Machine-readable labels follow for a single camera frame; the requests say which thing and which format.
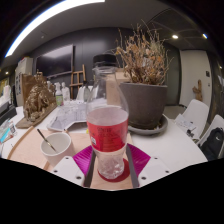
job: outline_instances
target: ceiling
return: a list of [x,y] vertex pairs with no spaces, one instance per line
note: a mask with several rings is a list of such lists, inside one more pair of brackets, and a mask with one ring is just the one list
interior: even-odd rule
[[203,31],[188,17],[156,0],[105,0],[79,6],[60,13],[32,31],[15,50],[5,58],[2,70],[15,65],[22,56],[35,48],[66,33],[98,27],[136,27],[145,21],[149,28],[158,29],[160,39],[166,39],[180,50],[200,49],[216,54],[215,48],[202,37]]

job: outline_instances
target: spoon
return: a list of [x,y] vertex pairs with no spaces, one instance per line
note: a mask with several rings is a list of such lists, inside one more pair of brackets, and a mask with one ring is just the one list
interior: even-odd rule
[[41,132],[39,129],[37,129],[37,131],[38,131],[39,134],[42,136],[42,138],[44,139],[44,141],[47,142],[47,144],[48,144],[48,145],[49,145],[55,152],[57,152],[56,149],[51,145],[51,143],[48,142],[48,140],[44,137],[44,135],[42,134],[42,132]]

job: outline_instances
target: white wall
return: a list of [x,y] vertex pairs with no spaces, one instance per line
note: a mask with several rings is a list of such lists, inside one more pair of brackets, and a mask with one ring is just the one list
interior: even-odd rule
[[198,88],[198,80],[202,83],[203,102],[210,107],[212,94],[211,68],[207,53],[200,50],[180,51],[182,86],[180,94],[180,104],[188,106],[192,99],[195,99],[195,93],[192,88]]

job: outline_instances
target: saucer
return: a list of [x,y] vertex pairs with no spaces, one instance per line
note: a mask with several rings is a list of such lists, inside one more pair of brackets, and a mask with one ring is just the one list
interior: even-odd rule
[[161,123],[161,126],[155,130],[144,130],[144,129],[134,128],[132,126],[128,126],[128,130],[139,135],[154,135],[166,130],[168,121],[164,115],[162,115],[160,119],[160,123]]

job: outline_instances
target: white cup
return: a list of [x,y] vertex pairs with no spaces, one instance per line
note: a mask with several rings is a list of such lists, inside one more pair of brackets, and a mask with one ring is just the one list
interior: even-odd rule
[[64,132],[54,133],[47,136],[46,139],[50,142],[50,144],[55,148],[57,152],[55,152],[47,144],[47,142],[45,142],[45,140],[42,141],[40,149],[47,161],[53,167],[57,165],[65,156],[73,157],[75,155],[72,140],[68,134]]

